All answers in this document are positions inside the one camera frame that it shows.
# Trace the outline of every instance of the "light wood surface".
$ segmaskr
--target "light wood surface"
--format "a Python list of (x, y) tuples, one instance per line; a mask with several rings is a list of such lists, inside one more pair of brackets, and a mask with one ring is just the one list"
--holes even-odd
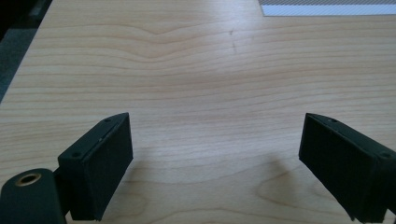
[(134, 161), (102, 223), (351, 223), (298, 160), (304, 114), (396, 148), (396, 17), (264, 18), (257, 0), (54, 0), (0, 104), (0, 184), (54, 170), (122, 112)]

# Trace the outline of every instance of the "screw hole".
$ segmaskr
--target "screw hole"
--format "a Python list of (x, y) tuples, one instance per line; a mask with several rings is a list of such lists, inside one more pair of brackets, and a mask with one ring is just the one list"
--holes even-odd
[(81, 155), (81, 153), (75, 152), (75, 153), (72, 154), (72, 157), (79, 157), (80, 155)]
[(25, 187), (25, 186), (34, 184), (40, 177), (41, 177), (41, 174), (24, 175), (23, 177), (18, 179), (18, 181), (15, 185), (18, 187)]
[(336, 119), (328, 119), (328, 121), (331, 122), (331, 123), (336, 123), (336, 122), (338, 122), (338, 120), (336, 120)]
[(389, 159), (390, 157), (392, 157), (392, 155), (390, 155), (388, 152), (381, 152), (380, 155), (384, 159)]

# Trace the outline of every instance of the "black bracket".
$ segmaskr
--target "black bracket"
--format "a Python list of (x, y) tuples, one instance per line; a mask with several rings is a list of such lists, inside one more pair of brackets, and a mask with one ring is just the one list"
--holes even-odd
[(59, 168), (15, 175), (0, 197), (2, 224), (101, 220), (133, 159), (129, 114), (103, 119), (58, 157)]
[(352, 218), (383, 222), (396, 214), (396, 152), (321, 115), (306, 114), (300, 160)]

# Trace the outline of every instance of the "metal ring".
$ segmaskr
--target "metal ring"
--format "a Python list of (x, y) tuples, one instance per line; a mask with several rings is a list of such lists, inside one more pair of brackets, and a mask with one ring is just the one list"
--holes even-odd
[(25, 187), (25, 186), (34, 184), (40, 178), (41, 178), (40, 173), (27, 174), (27, 175), (20, 177), (18, 179), (18, 181), (15, 183), (15, 185), (18, 187)]

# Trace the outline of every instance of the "wood grain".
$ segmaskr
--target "wood grain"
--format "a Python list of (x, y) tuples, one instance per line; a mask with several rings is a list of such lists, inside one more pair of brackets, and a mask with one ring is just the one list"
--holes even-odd
[(351, 223), (298, 160), (304, 114), (396, 148), (396, 18), (54, 0), (0, 105), (0, 184), (125, 111), (135, 159), (102, 223)]

